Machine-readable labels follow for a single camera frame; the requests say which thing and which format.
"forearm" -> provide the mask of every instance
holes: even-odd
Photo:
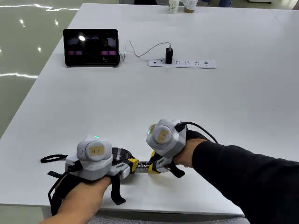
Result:
[[[51,218],[48,218],[41,222],[41,224],[86,224],[88,220],[82,219],[81,216],[78,216],[75,213],[60,213]]]
[[[99,209],[104,192],[110,183],[109,177],[94,183],[80,183],[65,197],[57,215],[44,220],[41,224],[86,224]]]
[[[299,206],[297,162],[206,141],[195,147],[191,164],[252,223],[287,223],[297,215],[292,210]]]

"glossy floor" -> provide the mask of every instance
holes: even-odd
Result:
[[[292,9],[296,1],[232,0],[232,7]],[[82,3],[119,1],[0,0],[0,137]],[[39,208],[0,206],[3,223],[36,223],[41,217]]]

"hand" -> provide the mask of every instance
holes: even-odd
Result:
[[[205,139],[190,139],[186,141],[186,145],[183,150],[177,154],[173,161],[176,165],[184,165],[185,167],[193,167],[192,166],[192,156],[193,152],[200,143],[206,141]]]
[[[57,215],[44,220],[42,224],[87,223],[98,211],[110,183],[109,177],[93,183],[81,182],[65,197]]]

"person's left hand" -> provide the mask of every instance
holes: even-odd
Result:
[[[98,211],[111,179],[103,177],[93,183],[81,182],[63,200],[58,213],[42,224],[85,224]]]

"power outlet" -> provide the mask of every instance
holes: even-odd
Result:
[[[166,64],[165,60],[157,59],[148,61],[151,67],[176,67],[176,68],[199,68],[199,69],[216,69],[215,60],[181,60],[173,59],[172,64]]]

